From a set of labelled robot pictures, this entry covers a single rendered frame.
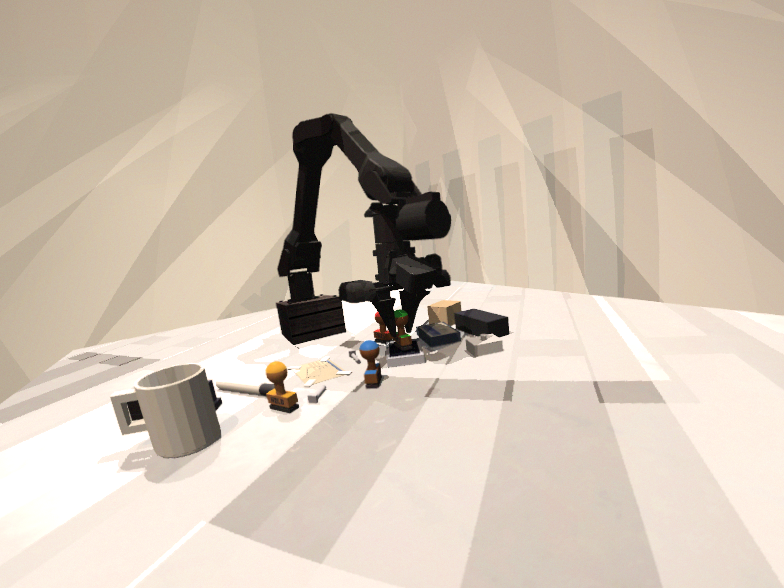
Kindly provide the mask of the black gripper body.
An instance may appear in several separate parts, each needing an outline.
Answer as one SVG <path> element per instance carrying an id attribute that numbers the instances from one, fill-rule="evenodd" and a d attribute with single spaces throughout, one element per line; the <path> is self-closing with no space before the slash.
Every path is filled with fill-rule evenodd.
<path id="1" fill-rule="evenodd" d="M 343 282 L 338 289 L 339 300 L 351 304 L 372 300 L 379 301 L 390 299 L 390 291 L 404 289 L 395 281 L 393 283 L 386 283 L 384 281 L 384 267 L 388 252 L 396 250 L 397 256 L 405 255 L 406 248 L 411 247 L 410 241 L 378 243 L 375 244 L 375 247 L 376 250 L 372 250 L 373 256 L 377 256 L 378 274 L 375 274 L 375 280 L 379 282 L 373 283 L 372 281 L 365 280 Z M 436 288 L 451 286 L 451 276 L 448 271 L 442 269 L 442 276 L 434 278 L 433 285 Z"/>

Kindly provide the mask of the beige mug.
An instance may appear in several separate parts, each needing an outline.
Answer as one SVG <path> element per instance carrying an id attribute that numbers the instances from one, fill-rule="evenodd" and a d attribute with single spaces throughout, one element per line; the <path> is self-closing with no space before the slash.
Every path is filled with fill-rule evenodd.
<path id="1" fill-rule="evenodd" d="M 202 363 L 177 364 L 137 379 L 134 389 L 110 395 L 122 435 L 148 431 L 165 458 L 190 455 L 220 435 L 220 424 Z M 126 402 L 138 400 L 144 419 L 132 421 Z"/>

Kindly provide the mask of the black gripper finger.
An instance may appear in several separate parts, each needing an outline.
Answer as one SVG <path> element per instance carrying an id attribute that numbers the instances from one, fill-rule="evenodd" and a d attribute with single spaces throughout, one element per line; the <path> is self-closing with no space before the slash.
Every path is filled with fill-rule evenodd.
<path id="1" fill-rule="evenodd" d="M 378 313 L 380 314 L 383 322 L 385 323 L 389 333 L 392 337 L 396 337 L 396 323 L 395 323 L 395 315 L 394 315 L 394 304 L 396 298 L 384 299 L 384 300 L 372 300 L 368 301 L 373 304 L 376 308 Z"/>
<path id="2" fill-rule="evenodd" d="M 423 291 L 418 293 L 409 293 L 404 290 L 399 291 L 401 308 L 406 311 L 409 317 L 408 323 L 405 325 L 407 333 L 412 332 L 414 320 L 421 300 L 429 295 L 431 291 Z"/>

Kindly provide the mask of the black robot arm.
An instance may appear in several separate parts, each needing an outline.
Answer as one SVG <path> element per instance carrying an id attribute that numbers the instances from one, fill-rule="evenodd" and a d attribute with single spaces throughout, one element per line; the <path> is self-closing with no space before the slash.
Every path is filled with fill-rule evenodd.
<path id="1" fill-rule="evenodd" d="M 312 272 L 320 271 L 322 243 L 315 233 L 321 170 L 337 145 L 358 170 L 358 181 L 372 202 L 364 217 L 373 218 L 375 243 L 444 238 L 451 226 L 451 214 L 439 192 L 421 194 L 410 171 L 379 153 L 349 117 L 326 114 L 301 121 L 293 130 L 293 151 L 299 162 L 293 226 L 285 237 L 278 275 L 288 276 L 291 299 L 317 299 Z M 383 205 L 387 204 L 387 205 Z M 395 205 L 397 204 L 397 205 Z M 412 250 L 411 250 L 412 249 Z M 290 272 L 303 269 L 304 271 Z M 384 281 L 401 285 L 409 293 L 433 287 L 442 276 L 438 254 L 416 257 L 413 247 L 406 254 L 388 252 Z"/>

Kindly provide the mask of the orange rubber stamp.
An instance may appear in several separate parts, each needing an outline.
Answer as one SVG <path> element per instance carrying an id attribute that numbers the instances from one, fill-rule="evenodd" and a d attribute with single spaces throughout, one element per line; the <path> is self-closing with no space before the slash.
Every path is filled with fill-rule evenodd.
<path id="1" fill-rule="evenodd" d="M 286 391 L 284 380 L 288 376 L 288 369 L 282 362 L 275 361 L 265 369 L 268 381 L 274 384 L 275 389 L 266 394 L 268 406 L 272 410 L 292 413 L 299 408 L 297 392 Z"/>

